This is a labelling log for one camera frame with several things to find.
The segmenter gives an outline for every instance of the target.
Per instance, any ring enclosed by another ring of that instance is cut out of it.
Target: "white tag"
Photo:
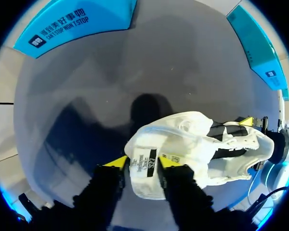
[[[130,164],[130,175],[140,178],[152,177],[156,158],[156,149],[135,148]]]
[[[186,158],[178,156],[178,155],[173,155],[173,154],[166,154],[166,153],[160,153],[159,154],[162,157],[165,157],[175,163],[178,164],[185,164],[186,163]]]

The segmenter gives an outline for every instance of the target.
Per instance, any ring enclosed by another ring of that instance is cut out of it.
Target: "floor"
[[[71,205],[92,168],[121,156],[141,125],[184,111],[218,122],[268,116],[275,129],[278,95],[250,70],[224,15],[191,0],[141,1],[128,31],[26,57],[14,105],[17,149],[31,187]],[[235,181],[205,191],[219,210],[248,187]],[[138,198],[128,182],[112,223],[177,230],[167,202]]]

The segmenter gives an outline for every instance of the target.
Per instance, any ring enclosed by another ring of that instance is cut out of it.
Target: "black cable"
[[[0,105],[14,105],[14,103],[0,103]]]
[[[273,191],[271,191],[269,194],[267,194],[267,196],[265,196],[265,198],[263,199],[263,201],[264,200],[266,200],[266,199],[268,199],[270,196],[272,196],[273,194],[275,194],[275,193],[277,193],[277,192],[279,192],[279,191],[283,191],[283,190],[287,190],[289,187],[281,187],[281,188],[278,188],[278,189],[275,189],[275,190],[273,190]]]
[[[253,203],[247,210],[246,212],[249,213],[252,217],[254,217],[254,215],[256,215],[258,213],[258,211],[262,208],[262,206],[264,205],[264,203],[266,202],[266,200],[272,196],[273,194],[282,191],[282,190],[287,190],[289,187],[281,187],[278,189],[273,190],[272,192],[270,192],[269,194],[267,194],[266,196],[261,194],[260,197],[256,200],[255,203]]]

